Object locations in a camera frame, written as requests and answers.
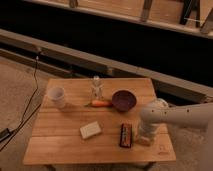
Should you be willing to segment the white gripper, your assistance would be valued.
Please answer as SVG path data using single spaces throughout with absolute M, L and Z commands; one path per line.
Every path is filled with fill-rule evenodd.
M 151 146 L 154 142 L 158 124 L 150 124 L 141 121 L 137 127 L 135 142 L 143 146 Z

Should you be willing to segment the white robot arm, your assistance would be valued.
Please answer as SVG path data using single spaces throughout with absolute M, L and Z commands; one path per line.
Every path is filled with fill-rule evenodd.
M 213 102 L 170 107 L 161 98 L 144 105 L 139 113 L 137 141 L 150 145 L 160 123 L 168 123 L 206 130 L 205 142 L 197 171 L 213 171 Z

